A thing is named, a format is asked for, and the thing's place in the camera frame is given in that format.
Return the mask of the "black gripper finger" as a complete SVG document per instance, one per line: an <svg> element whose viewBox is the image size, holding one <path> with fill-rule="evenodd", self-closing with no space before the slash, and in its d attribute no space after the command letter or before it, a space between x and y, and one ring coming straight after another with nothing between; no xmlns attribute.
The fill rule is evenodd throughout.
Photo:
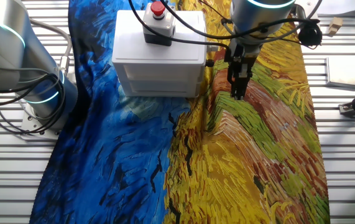
<svg viewBox="0 0 355 224"><path fill-rule="evenodd" d="M238 85L238 99L241 100L245 97L247 85L252 77L252 72L247 72L245 77L239 77Z"/></svg>
<svg viewBox="0 0 355 224"><path fill-rule="evenodd" d="M238 97L238 80L239 75L236 75L236 72L233 70L228 71L228 82L231 84L231 96Z"/></svg>

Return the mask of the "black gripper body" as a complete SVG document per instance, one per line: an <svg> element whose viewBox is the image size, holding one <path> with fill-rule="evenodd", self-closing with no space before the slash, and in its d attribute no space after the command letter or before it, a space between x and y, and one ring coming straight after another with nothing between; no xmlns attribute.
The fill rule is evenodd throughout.
<svg viewBox="0 0 355 224"><path fill-rule="evenodd" d="M260 54L260 45L242 44L230 42L229 51L224 57L224 61L231 64L236 62L242 67L239 73L252 73L252 67Z"/></svg>

